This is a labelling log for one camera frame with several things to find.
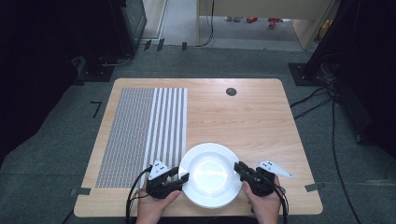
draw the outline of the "gray and white stripes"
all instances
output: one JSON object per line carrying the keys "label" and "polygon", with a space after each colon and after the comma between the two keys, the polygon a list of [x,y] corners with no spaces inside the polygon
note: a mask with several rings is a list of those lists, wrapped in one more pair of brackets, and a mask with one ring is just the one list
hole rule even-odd
{"label": "gray and white stripes", "polygon": [[130,188],[155,160],[178,166],[186,124],[187,89],[123,89],[96,187]]}

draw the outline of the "wooden desk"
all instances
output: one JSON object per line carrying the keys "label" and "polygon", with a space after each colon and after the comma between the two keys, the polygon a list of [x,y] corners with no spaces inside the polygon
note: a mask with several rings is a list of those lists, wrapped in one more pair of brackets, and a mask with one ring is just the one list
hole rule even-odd
{"label": "wooden desk", "polygon": [[[187,149],[213,142],[232,150],[240,161],[256,167],[258,161],[272,160],[293,178],[279,177],[287,193],[291,215],[319,214],[322,204],[317,191],[307,192],[314,183],[304,149],[282,83],[278,79],[167,79],[121,78],[110,94],[102,125],[82,187],[91,195],[79,195],[78,217],[124,217],[129,189],[96,189],[95,183],[122,88],[188,88]],[[237,94],[226,94],[235,88]],[[136,216],[134,204],[132,216]],[[243,191],[229,205],[204,209],[184,194],[172,203],[165,217],[251,216]]]}
{"label": "wooden desk", "polygon": [[[303,49],[308,49],[335,0],[215,0],[213,16],[293,19]],[[200,16],[212,15],[213,0],[197,0],[196,42],[200,45]]]}

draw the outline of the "white bracket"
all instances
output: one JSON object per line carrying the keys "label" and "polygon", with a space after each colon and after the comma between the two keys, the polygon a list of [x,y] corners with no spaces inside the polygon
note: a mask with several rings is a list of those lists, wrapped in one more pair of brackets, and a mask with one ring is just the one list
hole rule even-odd
{"label": "white bracket", "polygon": [[289,174],[286,172],[284,169],[282,169],[280,166],[276,165],[273,161],[259,161],[257,163],[259,167],[262,169],[268,171],[269,173],[275,174],[275,175],[283,175],[288,178],[292,178],[293,175]]}
{"label": "white bracket", "polygon": [[151,172],[148,175],[148,179],[155,179],[168,171],[170,171],[170,169],[164,163],[162,163],[161,161],[155,161],[154,165],[152,166]]}

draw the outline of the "table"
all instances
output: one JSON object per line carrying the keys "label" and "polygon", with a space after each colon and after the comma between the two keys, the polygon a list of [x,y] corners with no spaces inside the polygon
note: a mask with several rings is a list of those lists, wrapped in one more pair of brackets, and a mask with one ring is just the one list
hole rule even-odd
{"label": "table", "polygon": [[[115,81],[106,112],[92,150],[83,188],[91,195],[78,195],[78,217],[124,217],[129,189],[95,187],[104,157],[121,90],[124,88],[187,88],[186,149],[213,142],[232,150],[240,161],[256,167],[258,161],[271,160],[293,174],[279,177],[286,189],[291,215],[319,214],[322,204],[317,191],[304,186],[314,184],[304,148],[289,103],[278,79],[217,78],[120,78]],[[226,93],[236,90],[235,96]],[[136,216],[136,205],[132,216]],[[241,190],[227,206],[204,209],[182,193],[164,212],[165,217],[251,216],[247,197]]]}
{"label": "table", "polygon": [[[200,16],[212,15],[213,0],[197,0],[196,43],[200,45]],[[335,0],[216,0],[213,16],[293,19],[303,49],[308,49]]]}

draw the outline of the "white plate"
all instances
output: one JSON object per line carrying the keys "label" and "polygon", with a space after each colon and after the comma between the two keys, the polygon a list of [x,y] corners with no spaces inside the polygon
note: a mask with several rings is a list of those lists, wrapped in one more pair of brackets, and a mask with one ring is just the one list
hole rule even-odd
{"label": "white plate", "polygon": [[190,173],[183,191],[195,204],[220,208],[230,203],[241,189],[239,174],[233,165],[239,162],[225,146],[204,143],[190,149],[181,160],[178,177]]}

